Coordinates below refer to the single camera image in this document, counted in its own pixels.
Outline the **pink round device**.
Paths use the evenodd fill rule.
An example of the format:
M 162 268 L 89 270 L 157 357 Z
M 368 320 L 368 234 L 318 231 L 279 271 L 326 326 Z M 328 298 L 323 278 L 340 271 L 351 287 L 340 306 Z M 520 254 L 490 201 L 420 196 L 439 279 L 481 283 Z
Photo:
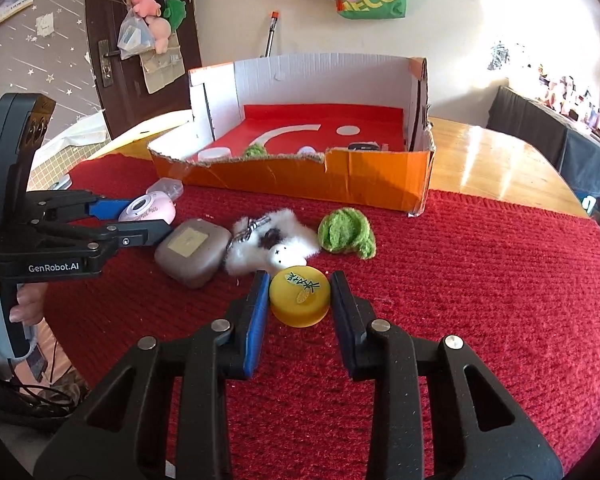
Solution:
M 175 205 L 169 195 L 152 191 L 132 200 L 119 214 L 120 222 L 163 220 L 171 224 L 175 219 Z

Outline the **green fuzzy scrunchie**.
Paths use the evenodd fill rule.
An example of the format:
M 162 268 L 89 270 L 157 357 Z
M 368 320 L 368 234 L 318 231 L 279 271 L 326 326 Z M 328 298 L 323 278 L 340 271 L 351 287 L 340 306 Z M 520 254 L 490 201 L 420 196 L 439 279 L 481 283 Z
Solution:
M 332 254 L 355 254 L 368 260 L 377 252 L 376 237 L 365 214 L 343 207 L 322 219 L 317 230 L 321 248 Z
M 244 151 L 242 152 L 242 156 L 244 156 L 245 158 L 265 157 L 268 156 L 268 151 L 262 144 L 253 143 L 248 145 L 244 149 Z

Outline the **yellow round tin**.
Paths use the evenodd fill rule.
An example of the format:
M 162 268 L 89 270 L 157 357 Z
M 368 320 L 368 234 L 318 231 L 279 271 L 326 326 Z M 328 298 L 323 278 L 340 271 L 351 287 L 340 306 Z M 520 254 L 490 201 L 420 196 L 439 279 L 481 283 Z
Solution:
M 270 305 L 283 324 L 305 328 L 326 316 L 330 307 L 330 285 L 312 266 L 292 266 L 279 271 L 270 285 Z

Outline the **small pink clear jar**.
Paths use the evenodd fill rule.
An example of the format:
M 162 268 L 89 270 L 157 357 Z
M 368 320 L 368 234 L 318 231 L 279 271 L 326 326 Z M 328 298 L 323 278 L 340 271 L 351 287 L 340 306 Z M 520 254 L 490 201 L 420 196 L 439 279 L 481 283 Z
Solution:
M 315 155 L 316 151 L 312 146 L 302 146 L 302 148 L 298 149 L 298 155 Z

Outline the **clear small plastic box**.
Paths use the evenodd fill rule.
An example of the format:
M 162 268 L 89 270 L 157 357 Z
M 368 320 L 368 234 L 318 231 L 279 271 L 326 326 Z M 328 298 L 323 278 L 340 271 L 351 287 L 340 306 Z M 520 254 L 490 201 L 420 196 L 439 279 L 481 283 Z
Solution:
M 184 184 L 178 179 L 160 178 L 146 190 L 147 194 L 155 192 L 166 194 L 172 202 L 175 202 L 183 195 Z

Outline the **grey rounded case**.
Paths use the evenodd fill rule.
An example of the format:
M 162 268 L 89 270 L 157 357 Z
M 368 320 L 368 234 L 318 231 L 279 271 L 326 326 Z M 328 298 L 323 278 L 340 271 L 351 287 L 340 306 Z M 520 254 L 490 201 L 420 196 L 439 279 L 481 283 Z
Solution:
M 155 262 L 175 281 L 199 288 L 211 280 L 226 254 L 232 234 L 202 219 L 181 223 L 155 251 Z

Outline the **dark brown door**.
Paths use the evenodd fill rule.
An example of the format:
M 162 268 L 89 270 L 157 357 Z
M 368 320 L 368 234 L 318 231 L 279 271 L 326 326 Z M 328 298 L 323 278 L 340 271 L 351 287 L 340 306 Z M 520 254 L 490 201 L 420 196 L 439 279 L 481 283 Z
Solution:
M 183 1 L 186 18 L 166 53 L 157 54 L 130 0 L 84 0 L 96 90 L 112 138 L 145 120 L 189 108 L 188 72 L 201 66 L 201 57 L 194 0 Z

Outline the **white round lidded jar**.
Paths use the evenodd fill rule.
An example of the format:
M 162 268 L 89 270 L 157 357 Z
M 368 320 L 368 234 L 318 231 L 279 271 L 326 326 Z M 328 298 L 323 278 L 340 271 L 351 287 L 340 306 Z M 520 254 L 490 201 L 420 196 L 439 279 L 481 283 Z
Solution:
M 214 162 L 215 160 L 231 158 L 232 151 L 225 146 L 217 146 L 216 148 L 205 148 L 197 153 L 198 162 Z

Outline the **red knitted table mat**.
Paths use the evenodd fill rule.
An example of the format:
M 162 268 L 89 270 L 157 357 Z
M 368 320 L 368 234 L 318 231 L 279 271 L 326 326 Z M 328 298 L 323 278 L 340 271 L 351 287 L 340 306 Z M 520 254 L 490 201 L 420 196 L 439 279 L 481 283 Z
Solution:
M 366 210 L 376 256 L 322 252 L 376 313 L 420 338 L 464 339 L 572 467 L 600 434 L 600 227 L 592 220 L 432 191 L 424 212 Z M 99 278 L 54 283 L 45 317 L 73 366 L 97 384 L 140 337 L 173 340 L 218 318 L 249 288 L 215 274 L 173 281 L 148 247 Z M 374 387 L 352 382 L 334 324 L 269 320 L 248 382 L 227 386 L 238 479 L 361 479 Z

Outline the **white plush toy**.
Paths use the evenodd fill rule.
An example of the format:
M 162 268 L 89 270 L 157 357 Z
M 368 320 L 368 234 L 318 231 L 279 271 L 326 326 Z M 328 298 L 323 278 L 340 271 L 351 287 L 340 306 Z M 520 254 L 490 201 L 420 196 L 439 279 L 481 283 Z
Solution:
M 224 258 L 231 276 L 257 271 L 275 275 L 292 266 L 305 266 L 321 251 L 317 232 L 288 208 L 258 218 L 242 217 L 234 223 L 232 235 Z

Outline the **red Miniso bag liner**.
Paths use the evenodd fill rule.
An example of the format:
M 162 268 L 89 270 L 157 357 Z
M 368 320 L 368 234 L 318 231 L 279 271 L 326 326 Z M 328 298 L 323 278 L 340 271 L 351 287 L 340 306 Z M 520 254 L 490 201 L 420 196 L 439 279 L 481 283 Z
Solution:
M 248 145 L 260 143 L 269 155 L 298 155 L 302 146 L 312 146 L 318 154 L 350 143 L 376 142 L 382 150 L 402 152 L 403 119 L 403 110 L 388 106 L 248 105 L 244 120 L 206 148 L 225 146 L 232 157 L 239 157 Z M 198 162 L 197 153 L 188 159 Z

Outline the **pink plush toys on door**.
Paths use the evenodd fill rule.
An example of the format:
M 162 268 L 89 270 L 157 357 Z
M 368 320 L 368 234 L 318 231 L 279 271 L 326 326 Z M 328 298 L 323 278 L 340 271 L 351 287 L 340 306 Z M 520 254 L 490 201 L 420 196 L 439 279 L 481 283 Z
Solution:
M 157 54 L 165 54 L 171 37 L 186 18 L 186 5 L 183 0 L 130 0 L 131 9 L 142 18 L 154 38 Z

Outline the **orange white cardboard box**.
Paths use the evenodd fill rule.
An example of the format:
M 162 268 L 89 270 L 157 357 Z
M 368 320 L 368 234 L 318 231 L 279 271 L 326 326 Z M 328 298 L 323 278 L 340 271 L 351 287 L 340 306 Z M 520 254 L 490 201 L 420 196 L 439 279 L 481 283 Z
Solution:
M 193 118 L 148 145 L 185 184 L 418 216 L 434 139 L 426 58 L 305 53 L 195 68 Z

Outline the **black white plush roll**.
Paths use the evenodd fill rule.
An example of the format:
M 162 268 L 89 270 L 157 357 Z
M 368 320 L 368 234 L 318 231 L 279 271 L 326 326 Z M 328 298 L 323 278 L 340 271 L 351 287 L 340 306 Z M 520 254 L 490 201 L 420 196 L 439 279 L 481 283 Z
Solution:
M 376 142 L 355 142 L 348 145 L 349 151 L 379 152 L 380 146 Z

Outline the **orange tipped metal pole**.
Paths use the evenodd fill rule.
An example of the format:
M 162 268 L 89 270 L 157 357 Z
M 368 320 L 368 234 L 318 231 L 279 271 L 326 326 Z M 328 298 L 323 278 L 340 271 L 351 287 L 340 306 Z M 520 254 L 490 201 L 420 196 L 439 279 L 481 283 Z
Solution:
M 263 56 L 268 58 L 272 55 L 274 38 L 276 33 L 277 24 L 279 21 L 279 12 L 273 11 L 271 13 L 270 24 L 268 25 L 268 36 L 266 37 L 266 44 Z

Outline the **blue cloth covered desk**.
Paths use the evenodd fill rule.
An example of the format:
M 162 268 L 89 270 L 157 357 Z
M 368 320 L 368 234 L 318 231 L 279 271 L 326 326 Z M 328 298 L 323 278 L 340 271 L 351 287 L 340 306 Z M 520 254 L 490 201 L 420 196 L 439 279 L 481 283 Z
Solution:
M 505 86 L 498 88 L 486 126 L 536 148 L 580 198 L 596 199 L 600 211 L 600 140 L 573 122 Z

